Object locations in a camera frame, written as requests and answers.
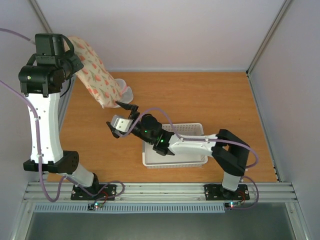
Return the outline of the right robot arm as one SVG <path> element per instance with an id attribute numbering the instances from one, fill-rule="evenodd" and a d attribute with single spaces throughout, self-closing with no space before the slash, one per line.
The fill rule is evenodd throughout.
<path id="1" fill-rule="evenodd" d="M 118 101 L 117 104 L 130 112 L 127 118 L 114 115 L 106 124 L 115 138 L 133 134 L 161 156 L 195 154 L 212 157 L 223 170 L 220 186 L 225 198 L 234 197 L 239 191 L 239 183 L 245 174 L 250 146 L 232 132 L 221 129 L 211 135 L 183 135 L 176 130 L 168 131 L 150 113 L 140 113 L 138 106 Z"/>

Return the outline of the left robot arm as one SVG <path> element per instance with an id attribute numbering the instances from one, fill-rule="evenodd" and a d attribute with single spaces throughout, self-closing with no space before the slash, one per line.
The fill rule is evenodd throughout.
<path id="1" fill-rule="evenodd" d="M 23 169 L 66 176 L 83 187 L 85 196 L 96 199 L 101 193 L 97 175 L 80 164 L 77 151 L 62 149 L 59 136 L 58 107 L 63 82 L 84 65 L 71 41 L 62 34 L 36 34 L 35 48 L 18 74 L 29 109 L 32 138 L 31 155 Z"/>

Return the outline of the floral bra laundry bag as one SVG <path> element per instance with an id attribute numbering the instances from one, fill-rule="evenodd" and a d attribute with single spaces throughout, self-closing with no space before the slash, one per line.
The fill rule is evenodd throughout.
<path id="1" fill-rule="evenodd" d="M 76 77 L 102 108 L 117 108 L 116 102 L 122 100 L 127 90 L 125 81 L 112 77 L 101 58 L 85 40 L 77 36 L 69 36 L 68 39 L 83 64 L 83 68 L 75 73 Z"/>

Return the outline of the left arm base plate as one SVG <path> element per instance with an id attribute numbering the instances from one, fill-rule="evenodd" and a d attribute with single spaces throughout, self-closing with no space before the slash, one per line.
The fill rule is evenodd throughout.
<path id="1" fill-rule="evenodd" d="M 74 185 L 70 199 L 72 201 L 94 201 L 100 198 L 104 200 L 106 196 L 108 196 L 107 199 L 113 201 L 117 193 L 117 186 L 115 184 L 109 184 L 101 190 L 102 187 L 103 184 L 100 184 L 97 189 L 93 189 L 92 187 L 81 188 Z"/>

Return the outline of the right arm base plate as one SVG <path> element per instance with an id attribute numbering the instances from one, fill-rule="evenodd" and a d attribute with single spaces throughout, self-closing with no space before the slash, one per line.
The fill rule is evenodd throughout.
<path id="1" fill-rule="evenodd" d="M 205 184 L 204 195 L 207 201 L 241 201 L 250 200 L 248 186 L 239 184 L 235 191 L 227 190 L 222 184 Z"/>

